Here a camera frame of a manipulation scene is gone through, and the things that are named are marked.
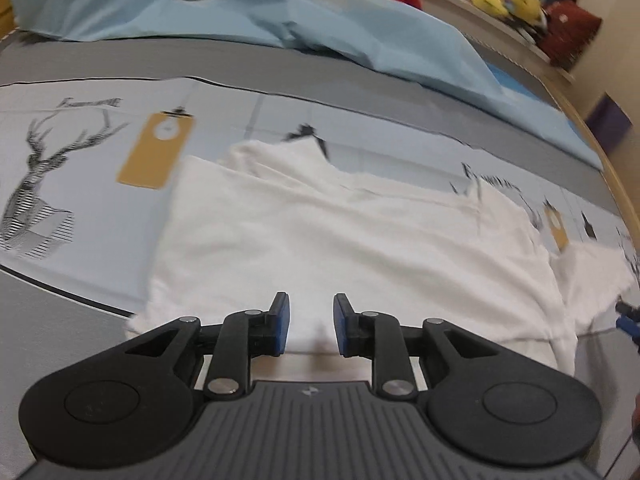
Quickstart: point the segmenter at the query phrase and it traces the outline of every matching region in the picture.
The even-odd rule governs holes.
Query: light blue sheet
[[[13,0],[18,24],[59,40],[180,36],[332,50],[441,91],[601,169],[567,118],[500,85],[447,23],[393,0]]]
[[[491,73],[494,75],[494,77],[498,80],[498,83],[500,83],[502,86],[516,91],[519,94],[531,97],[532,99],[536,99],[537,101],[542,101],[542,99],[540,99],[528,88],[525,88],[519,81],[517,81],[517,79],[511,77],[504,70],[500,70],[497,66],[494,66],[491,63],[487,63],[486,65],[489,67],[489,70],[491,70]],[[578,138],[586,144],[587,141],[580,136],[580,130],[573,121],[569,120],[569,126],[571,126],[571,129],[575,132]]]

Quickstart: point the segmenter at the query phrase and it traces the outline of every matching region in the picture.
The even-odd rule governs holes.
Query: bedsheet
[[[482,178],[549,250],[596,238],[633,257],[622,220],[569,190],[458,140],[305,99],[196,78],[83,79],[4,86],[0,110],[0,264],[118,312],[145,306],[177,161],[246,139],[315,136],[343,171],[453,194]]]
[[[602,168],[547,104],[500,85],[447,23],[391,0],[13,0],[21,28],[62,40],[187,36],[337,52],[436,89]]]
[[[139,312],[146,303],[150,256],[172,180],[151,190],[124,186],[116,177],[150,117],[178,105],[195,118],[183,156],[216,160],[234,142],[280,142],[308,124],[324,139],[331,163],[343,171],[449,192],[460,192],[470,178],[481,176],[530,208],[551,250],[558,250],[549,217],[555,210],[570,239],[590,239],[586,229],[591,226],[598,241],[623,246],[635,261],[596,169],[439,92],[343,59],[247,44],[180,39],[62,43],[28,34],[7,43],[0,54],[0,84],[30,83],[1,91],[6,121],[0,142],[16,146],[0,148],[0,156],[9,155],[4,171],[11,173],[0,182],[3,215],[29,173],[26,134],[34,118],[58,110],[51,124],[44,124],[52,127],[45,158],[72,142],[84,121],[91,132],[99,131],[103,108],[114,126],[128,123],[100,145],[70,152],[68,161],[44,176],[38,197],[52,210],[70,214],[53,237],[60,242],[57,248],[43,258],[34,257],[43,247],[33,247],[30,254],[0,250],[3,268],[85,304],[126,313]],[[185,73],[218,82],[154,80]],[[67,81],[38,83],[60,78]],[[63,223],[67,240],[61,236]],[[127,228],[114,230],[114,225]],[[612,326],[610,314],[594,330]]]

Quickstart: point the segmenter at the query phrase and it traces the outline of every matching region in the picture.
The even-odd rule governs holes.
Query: white shelf
[[[505,25],[500,20],[496,20],[492,18],[487,13],[482,12],[482,10],[475,7],[469,0],[445,0],[450,4],[457,6],[459,9],[472,14],[475,18],[482,20],[483,23],[487,24],[489,27],[495,30],[495,32],[499,32],[508,36],[511,40],[516,41],[520,45],[526,47],[533,55],[540,58],[545,63],[549,63],[548,56],[542,52],[538,47],[530,44],[527,40],[525,40],[520,34],[518,34],[515,30],[513,30],[508,25]]]

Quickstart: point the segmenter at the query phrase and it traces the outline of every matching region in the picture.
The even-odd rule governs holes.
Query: white towel
[[[635,280],[622,248],[595,242],[570,242],[550,263],[578,335]]]
[[[343,173],[314,139],[252,140],[217,164],[186,158],[150,299],[130,328],[141,333],[184,315],[219,323],[267,309],[280,290],[290,295],[287,352],[337,352],[332,299],[344,292],[357,312],[410,326],[441,317],[574,371],[575,312],[549,254],[526,212],[489,184],[474,182],[459,196]],[[606,292],[613,297],[591,305],[580,325],[620,291]]]

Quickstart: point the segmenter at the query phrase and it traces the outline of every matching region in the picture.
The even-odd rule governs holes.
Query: yellow tag print
[[[192,128],[193,117],[181,107],[152,114],[120,170],[118,182],[151,189],[164,186]]]
[[[556,246],[558,246],[558,250],[562,252],[562,250],[569,243],[569,238],[566,235],[566,230],[564,229],[564,224],[562,223],[562,215],[553,207],[548,200],[545,201],[545,215],[546,219],[549,222],[549,228],[551,229],[551,234],[556,241]]]

